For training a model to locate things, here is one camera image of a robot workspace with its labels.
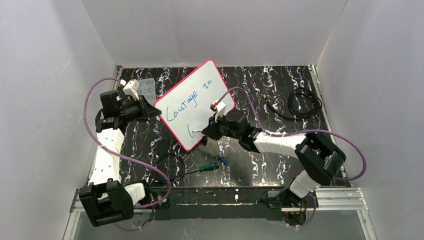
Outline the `blue marker cap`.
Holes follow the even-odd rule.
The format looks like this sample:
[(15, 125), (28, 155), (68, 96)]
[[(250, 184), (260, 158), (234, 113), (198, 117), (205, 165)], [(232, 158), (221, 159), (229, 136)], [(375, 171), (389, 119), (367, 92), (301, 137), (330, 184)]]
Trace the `blue marker cap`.
[(227, 165), (228, 164), (228, 162), (226, 161), (226, 159), (224, 158), (224, 157), (220, 157), (219, 158), (220, 160), (221, 160), (221, 162), (224, 164), (224, 165)]

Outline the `pink framed whiteboard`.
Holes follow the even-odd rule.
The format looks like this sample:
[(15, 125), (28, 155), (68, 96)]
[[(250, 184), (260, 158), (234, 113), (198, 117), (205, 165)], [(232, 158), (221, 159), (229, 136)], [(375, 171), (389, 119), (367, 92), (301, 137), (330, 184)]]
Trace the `pink framed whiteboard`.
[(216, 63), (208, 59), (157, 99), (154, 107), (185, 151), (191, 151), (203, 138), (200, 132), (214, 115), (211, 103), (229, 90)]

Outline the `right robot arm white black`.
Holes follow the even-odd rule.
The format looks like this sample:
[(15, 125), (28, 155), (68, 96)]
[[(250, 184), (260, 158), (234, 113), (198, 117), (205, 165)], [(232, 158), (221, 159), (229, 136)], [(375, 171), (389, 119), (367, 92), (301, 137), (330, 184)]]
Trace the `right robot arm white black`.
[(284, 190), (264, 194), (260, 200), (271, 209), (298, 207), (320, 186), (328, 186), (346, 161), (345, 153), (321, 132), (278, 136), (250, 125), (237, 109), (225, 115), (215, 113), (201, 133), (213, 140), (229, 137), (249, 152), (275, 153), (296, 158), (304, 170)]

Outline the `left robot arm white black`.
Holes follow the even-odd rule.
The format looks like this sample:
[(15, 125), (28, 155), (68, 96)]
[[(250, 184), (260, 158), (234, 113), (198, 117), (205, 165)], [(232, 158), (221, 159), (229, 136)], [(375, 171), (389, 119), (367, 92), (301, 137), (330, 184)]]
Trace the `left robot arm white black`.
[(102, 108), (95, 117), (97, 147), (88, 185), (79, 189), (79, 200), (94, 227), (134, 216), (134, 206), (146, 197), (145, 181), (124, 185), (119, 173), (126, 127), (132, 121), (148, 121), (161, 114), (144, 95), (132, 90), (100, 94)]

